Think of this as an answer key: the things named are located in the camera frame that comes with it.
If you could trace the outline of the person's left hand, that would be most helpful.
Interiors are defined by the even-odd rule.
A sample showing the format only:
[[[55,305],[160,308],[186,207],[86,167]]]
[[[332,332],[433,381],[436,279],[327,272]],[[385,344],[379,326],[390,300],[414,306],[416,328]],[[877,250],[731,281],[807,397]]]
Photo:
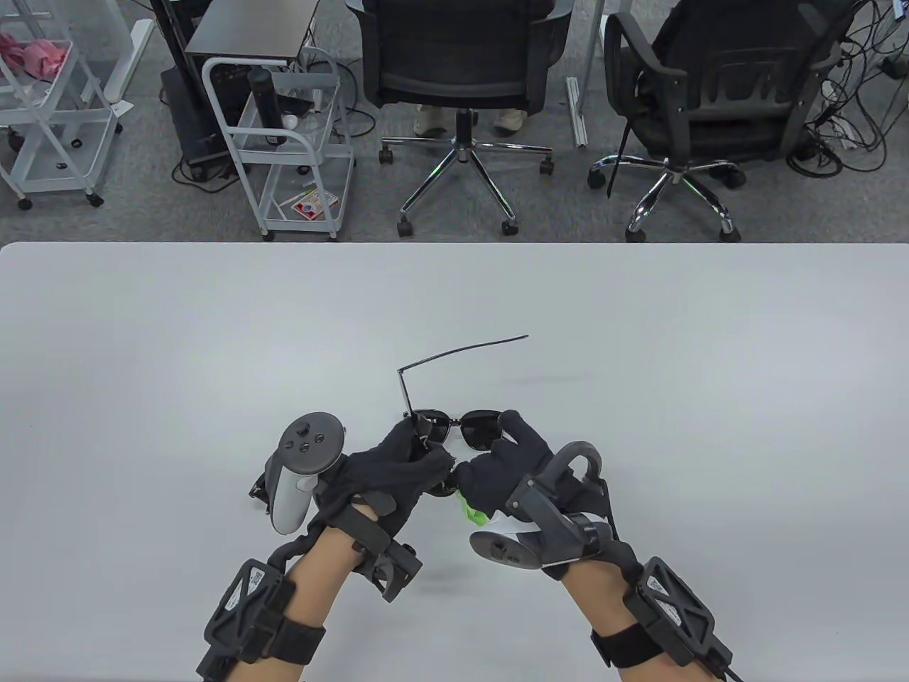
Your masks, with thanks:
[[[373,448],[348,455],[337,476],[325,488],[318,513],[309,523],[308,535],[314,537],[334,525],[338,514],[351,506],[355,497],[382,494],[395,507],[382,514],[371,503],[377,524],[389,537],[396,537],[405,526],[422,494],[444,482],[455,459],[442,446],[426,450],[415,432],[411,418],[396,423],[382,442]]]

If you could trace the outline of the person's right hand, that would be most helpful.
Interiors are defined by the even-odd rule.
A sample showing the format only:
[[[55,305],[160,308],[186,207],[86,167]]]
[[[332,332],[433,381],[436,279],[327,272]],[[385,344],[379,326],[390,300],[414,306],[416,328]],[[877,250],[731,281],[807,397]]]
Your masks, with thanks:
[[[487,517],[506,512],[507,500],[520,481],[527,475],[539,474],[554,458],[545,439],[519,412],[504,411],[498,423],[510,438],[502,436],[493,442],[490,451],[458,464],[452,471],[469,507]],[[608,489],[602,483],[585,487],[568,468],[559,478],[555,491],[555,504],[562,513],[591,512],[604,517],[616,529]]]

